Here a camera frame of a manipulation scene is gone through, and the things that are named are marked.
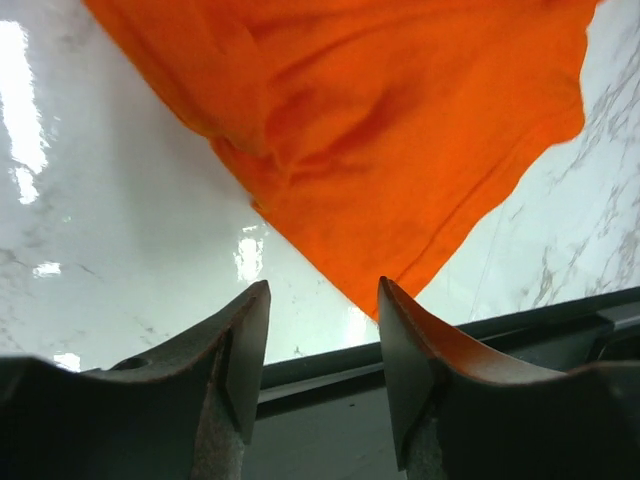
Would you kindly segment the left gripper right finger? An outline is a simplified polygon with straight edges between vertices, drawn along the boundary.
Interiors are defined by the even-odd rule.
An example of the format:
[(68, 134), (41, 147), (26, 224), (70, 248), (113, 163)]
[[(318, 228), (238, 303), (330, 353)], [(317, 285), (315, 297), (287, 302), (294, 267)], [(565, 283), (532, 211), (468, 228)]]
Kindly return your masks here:
[(410, 479), (635, 479), (639, 292), (452, 326), (378, 291), (398, 468)]

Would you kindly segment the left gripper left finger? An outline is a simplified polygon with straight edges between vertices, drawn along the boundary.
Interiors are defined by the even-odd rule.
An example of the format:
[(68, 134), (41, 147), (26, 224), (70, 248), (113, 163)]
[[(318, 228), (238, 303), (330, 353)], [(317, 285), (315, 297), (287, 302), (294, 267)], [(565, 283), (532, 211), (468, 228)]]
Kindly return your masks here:
[(270, 289), (114, 367), (1, 360), (5, 479), (237, 479), (256, 419)]

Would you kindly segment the orange t shirt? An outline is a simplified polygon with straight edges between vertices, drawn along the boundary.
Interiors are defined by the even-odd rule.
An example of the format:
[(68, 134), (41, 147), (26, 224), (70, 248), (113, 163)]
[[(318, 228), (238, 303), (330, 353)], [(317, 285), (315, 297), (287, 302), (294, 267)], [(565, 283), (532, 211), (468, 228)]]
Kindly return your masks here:
[(350, 301), (418, 294), (585, 123), (593, 1), (91, 1), (159, 98)]

